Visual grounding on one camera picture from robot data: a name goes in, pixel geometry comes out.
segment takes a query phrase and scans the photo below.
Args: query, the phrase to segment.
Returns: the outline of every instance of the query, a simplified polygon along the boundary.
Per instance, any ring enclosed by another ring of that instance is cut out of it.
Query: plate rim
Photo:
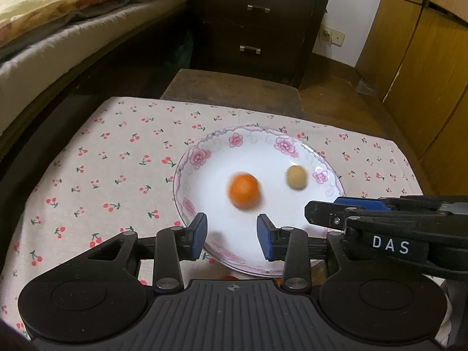
[[[305,148],[309,153],[313,153],[319,159],[320,162],[322,162],[323,164],[325,164],[327,166],[327,169],[329,171],[333,172],[333,174],[335,175],[335,186],[336,186],[336,188],[338,188],[338,190],[340,192],[340,195],[345,196],[345,189],[343,188],[343,185],[342,185],[340,179],[338,178],[338,174],[333,169],[333,167],[314,148],[312,148],[308,144],[304,143],[301,139],[292,137],[289,134],[283,133],[283,132],[281,132],[279,130],[275,130],[275,129],[271,129],[271,128],[267,128],[267,127],[260,127],[260,126],[257,127],[257,126],[253,126],[253,125],[238,125],[238,126],[233,126],[233,127],[225,127],[225,128],[221,128],[219,130],[210,131],[204,137],[202,137],[201,139],[196,141],[195,144],[190,145],[185,150],[185,152],[183,153],[183,155],[179,159],[179,161],[177,162],[177,166],[176,166],[175,172],[174,172],[174,181],[173,181],[173,185],[172,185],[172,195],[173,195],[173,198],[174,198],[174,203],[176,205],[175,207],[177,209],[177,213],[179,214],[179,217],[182,220],[181,224],[184,227],[187,227],[190,224],[190,221],[189,221],[188,217],[183,213],[183,210],[182,210],[183,205],[177,199],[177,192],[179,191],[179,188],[180,188],[180,177],[181,177],[183,168],[185,167],[185,165],[187,164],[187,162],[189,160],[190,152],[193,149],[198,148],[199,145],[202,144],[202,143],[205,143],[205,142],[207,142],[207,141],[209,141],[209,140],[211,140],[211,139],[213,139],[215,137],[219,137],[220,135],[224,135],[224,134],[226,134],[228,132],[231,132],[231,131],[235,132],[236,130],[239,130],[239,129],[248,130],[249,132],[265,132],[265,133],[272,134],[272,135],[277,136],[277,137],[288,137],[288,138],[293,139],[294,142],[299,143],[300,146]],[[252,268],[252,267],[248,267],[248,266],[247,266],[247,268],[252,269],[252,271],[246,271],[245,269],[241,269],[239,266],[236,266],[235,264],[231,264],[231,263],[227,262],[224,257],[221,257],[218,252],[214,251],[206,243],[204,245],[204,250],[207,253],[209,253],[220,264],[222,264],[222,265],[224,265],[224,266],[226,266],[228,268],[231,268],[231,269],[233,269],[235,271],[238,271],[240,273],[249,274],[249,275],[252,275],[252,276],[262,276],[262,277],[266,276],[266,277],[272,277],[272,278],[280,277],[282,275],[282,273],[283,273],[282,270],[281,271],[272,271],[271,269],[269,271],[262,270],[263,273],[258,273],[258,272],[254,272],[254,269],[256,269],[256,268]]]

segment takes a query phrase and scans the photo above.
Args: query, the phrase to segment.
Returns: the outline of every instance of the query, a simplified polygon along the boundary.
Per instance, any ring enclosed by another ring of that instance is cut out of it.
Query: orange
[[[231,203],[238,209],[250,209],[260,201],[260,186],[257,178],[241,173],[234,176],[228,189]]]

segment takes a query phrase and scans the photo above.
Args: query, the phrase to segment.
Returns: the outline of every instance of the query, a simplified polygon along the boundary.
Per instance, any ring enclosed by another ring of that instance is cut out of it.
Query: metal handle
[[[260,54],[261,52],[261,49],[260,48],[254,48],[252,46],[245,46],[245,45],[241,45],[239,46],[239,51],[255,51],[255,54]]]
[[[247,5],[247,10],[248,11],[251,11],[251,10],[254,10],[254,9],[260,9],[260,10],[264,11],[266,14],[270,14],[270,8],[265,8],[263,6],[258,6],[258,5],[250,5],[250,4]]]

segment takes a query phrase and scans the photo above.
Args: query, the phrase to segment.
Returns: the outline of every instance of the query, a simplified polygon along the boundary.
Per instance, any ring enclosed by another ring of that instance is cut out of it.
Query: white plate
[[[291,165],[308,171],[308,185],[291,189],[285,179]],[[255,276],[281,276],[284,262],[265,260],[257,239],[257,216],[268,215],[276,227],[293,226],[309,236],[325,237],[327,229],[311,225],[304,207],[311,201],[333,202],[345,195],[331,166],[299,139],[253,126],[209,133],[182,156],[174,176],[174,200],[187,226],[197,212],[208,218],[205,249],[217,261]],[[231,177],[239,172],[256,177],[261,204],[241,211],[227,195]]]

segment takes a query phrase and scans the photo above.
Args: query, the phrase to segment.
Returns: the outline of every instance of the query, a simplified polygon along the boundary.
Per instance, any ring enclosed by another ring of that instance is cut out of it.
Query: white wall
[[[328,0],[322,24],[344,32],[343,46],[315,42],[314,53],[335,59],[352,67],[356,65],[374,20],[380,0]]]

